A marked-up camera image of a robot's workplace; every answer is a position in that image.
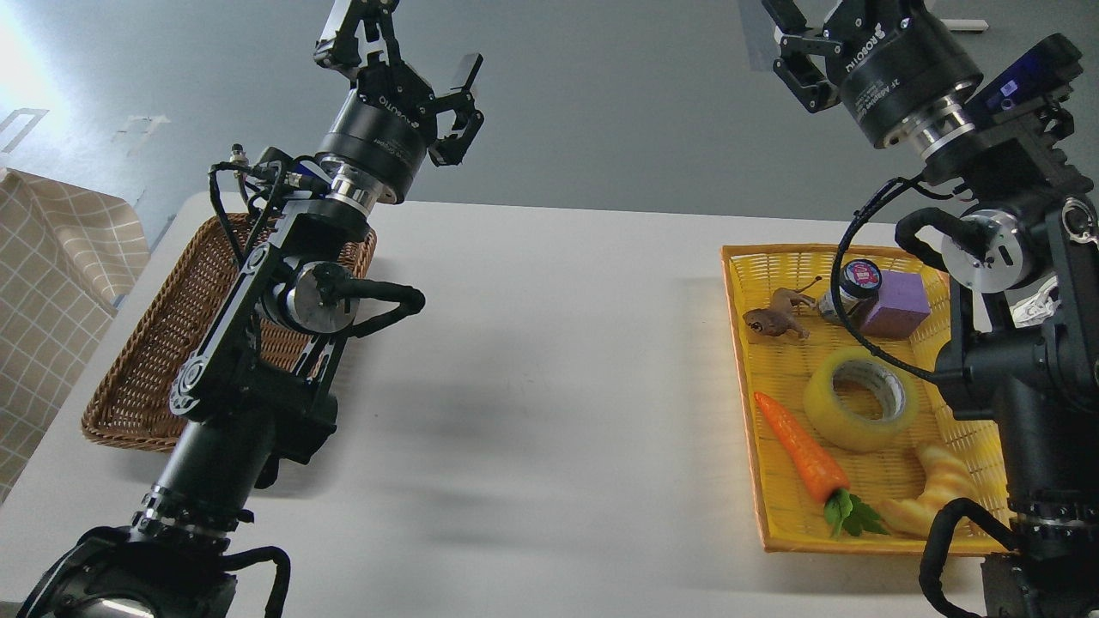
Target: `tape roll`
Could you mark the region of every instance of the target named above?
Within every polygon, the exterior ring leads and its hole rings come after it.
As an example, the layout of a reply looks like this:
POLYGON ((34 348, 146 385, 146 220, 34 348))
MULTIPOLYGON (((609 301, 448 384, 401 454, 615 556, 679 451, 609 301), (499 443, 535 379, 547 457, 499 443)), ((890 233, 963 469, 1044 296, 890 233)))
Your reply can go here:
POLYGON ((844 347, 825 358, 809 379, 803 404, 809 422, 825 440, 859 453, 889 445, 911 427, 918 411, 912 378, 863 347, 844 347), (881 406, 881 417, 868 418, 851 410, 836 394, 837 382, 866 387, 881 406))

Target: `yellow plastic basket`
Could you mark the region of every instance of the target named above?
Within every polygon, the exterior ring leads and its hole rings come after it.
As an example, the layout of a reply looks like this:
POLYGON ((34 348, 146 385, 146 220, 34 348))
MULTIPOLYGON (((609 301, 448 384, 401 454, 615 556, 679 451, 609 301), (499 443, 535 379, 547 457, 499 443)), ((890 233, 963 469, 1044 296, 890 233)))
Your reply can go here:
MULTIPOLYGON (((973 474, 978 501, 1007 522, 1007 479, 996 426, 991 421, 954 420, 939 390, 917 379, 920 413, 912 427, 887 449, 855 453, 820 438, 802 410, 802 393, 813 371, 833 351, 858 345, 842 327, 825 322, 809 308, 801 308, 798 321, 811 335, 799 340, 789 332, 764 336, 753 332, 741 316, 767 307, 776 288, 795 289, 824 277, 806 294, 819 297, 826 289, 835 245, 747 245, 721 251, 725 290, 733 330, 733 347, 741 379, 744 428, 748 440, 756 522, 766 551, 829 553, 920 554, 923 539, 903 536, 843 534, 831 538, 821 505, 809 497, 782 445, 755 409, 751 394, 762 390, 779 400, 807 431, 835 456, 851 478, 852 493, 875 505, 885 498, 914 498, 923 490, 924 474, 914 446, 925 440, 947 444, 973 474)), ((919 273, 923 278, 931 316, 907 341, 873 340, 898 358, 921 367, 934 366, 939 350, 950 340, 950 288, 937 271, 898 249, 854 246, 847 258, 866 257, 888 271, 919 273)), ((958 532, 951 545, 953 555, 984 555, 1002 548, 976 527, 958 532)))

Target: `purple block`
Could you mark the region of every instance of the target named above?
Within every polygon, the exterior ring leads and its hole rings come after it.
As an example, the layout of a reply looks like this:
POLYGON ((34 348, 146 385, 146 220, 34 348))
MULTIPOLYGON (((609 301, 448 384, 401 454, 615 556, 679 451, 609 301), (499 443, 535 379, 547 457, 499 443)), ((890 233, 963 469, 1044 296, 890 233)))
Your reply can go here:
POLYGON ((858 330, 869 336, 908 339, 930 314, 931 306, 920 275, 881 271, 878 298, 863 312, 858 330))

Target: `carrot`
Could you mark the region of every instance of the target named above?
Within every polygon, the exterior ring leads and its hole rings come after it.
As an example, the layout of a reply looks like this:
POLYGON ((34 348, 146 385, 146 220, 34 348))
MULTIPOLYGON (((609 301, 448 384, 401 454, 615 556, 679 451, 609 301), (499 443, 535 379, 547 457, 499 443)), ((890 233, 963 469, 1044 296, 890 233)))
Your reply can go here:
POLYGON ((858 537, 864 530, 888 534, 878 523, 881 516, 848 492, 851 481, 843 467, 813 440, 793 415, 764 393, 753 395, 763 418, 793 461, 809 496, 824 505, 824 520, 832 526, 832 537, 839 537, 840 530, 846 530, 852 537, 858 537))

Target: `white table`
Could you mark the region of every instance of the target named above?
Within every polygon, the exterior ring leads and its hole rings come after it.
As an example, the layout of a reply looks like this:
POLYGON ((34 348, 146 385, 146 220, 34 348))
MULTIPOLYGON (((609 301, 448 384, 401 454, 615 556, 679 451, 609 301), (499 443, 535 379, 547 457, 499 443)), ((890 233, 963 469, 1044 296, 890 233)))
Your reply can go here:
MULTIPOLYGON (((0 598, 159 474, 78 418, 207 217, 184 208, 0 507, 0 598)), ((844 224, 412 202, 371 223, 370 276, 428 307, 348 344, 338 431, 248 501, 231 550, 289 552, 287 617, 935 615, 917 558, 766 554, 755 528, 719 249, 844 224)), ((271 574, 243 572, 231 616, 262 611, 271 574)), ((977 560, 945 585, 984 611, 977 560)))

